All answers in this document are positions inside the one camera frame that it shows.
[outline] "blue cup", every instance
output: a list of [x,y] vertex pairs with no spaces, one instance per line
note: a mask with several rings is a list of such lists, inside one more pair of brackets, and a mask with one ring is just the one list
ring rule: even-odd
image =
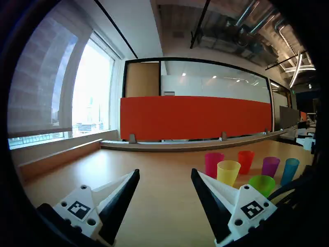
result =
[[299,165],[299,160],[296,158],[289,158],[285,161],[285,170],[281,178],[281,186],[291,182]]

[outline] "plastic cup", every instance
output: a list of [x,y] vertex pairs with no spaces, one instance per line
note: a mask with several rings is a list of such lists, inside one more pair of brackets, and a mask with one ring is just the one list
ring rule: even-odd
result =
[[262,175],[274,177],[276,169],[278,169],[280,159],[276,157],[266,157],[263,160]]
[[253,151],[240,151],[238,153],[239,163],[241,164],[239,174],[248,174],[254,156],[255,153]]
[[285,170],[283,172],[280,182],[281,186],[292,181],[297,171],[298,165],[299,165],[299,160],[296,158],[289,158],[285,161]]
[[217,164],[224,160],[224,154],[221,153],[208,153],[204,156],[205,159],[205,174],[216,179],[217,177]]
[[217,180],[232,186],[238,176],[240,163],[236,161],[221,161],[217,164]]
[[270,176],[257,175],[249,180],[249,184],[263,196],[268,197],[275,187],[275,180]]

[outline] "ceiling light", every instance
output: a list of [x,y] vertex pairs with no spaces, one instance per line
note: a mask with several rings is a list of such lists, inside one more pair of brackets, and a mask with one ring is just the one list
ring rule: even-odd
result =
[[303,54],[300,54],[300,55],[298,56],[298,60],[297,60],[298,65],[297,65],[297,67],[296,67],[296,70],[295,70],[295,72],[294,72],[294,75],[292,76],[292,80],[291,80],[291,83],[290,83],[290,85],[289,85],[290,88],[292,88],[292,85],[294,85],[295,80],[296,80],[296,78],[297,78],[297,74],[298,74],[299,69],[300,69],[300,67],[301,67],[301,59],[302,59],[302,57],[303,57]]
[[275,83],[271,82],[271,85],[273,86],[276,86],[276,87],[279,87],[278,85],[276,85]]
[[[293,70],[287,70],[286,73],[288,72],[294,72],[296,69],[293,69]],[[315,68],[303,68],[303,69],[299,69],[299,71],[301,70],[316,70]]]

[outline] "orange partition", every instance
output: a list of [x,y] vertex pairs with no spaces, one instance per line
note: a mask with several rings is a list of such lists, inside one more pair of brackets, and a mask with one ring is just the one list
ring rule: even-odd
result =
[[306,121],[306,112],[301,112],[301,119],[303,119],[303,121]]
[[121,98],[122,139],[200,139],[271,130],[271,104],[232,98],[154,96]]

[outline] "green cup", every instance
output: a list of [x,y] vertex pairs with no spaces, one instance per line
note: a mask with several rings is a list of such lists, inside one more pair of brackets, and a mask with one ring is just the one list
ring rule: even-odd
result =
[[275,187],[275,180],[266,175],[254,176],[249,180],[249,184],[259,191],[263,196],[268,197]]

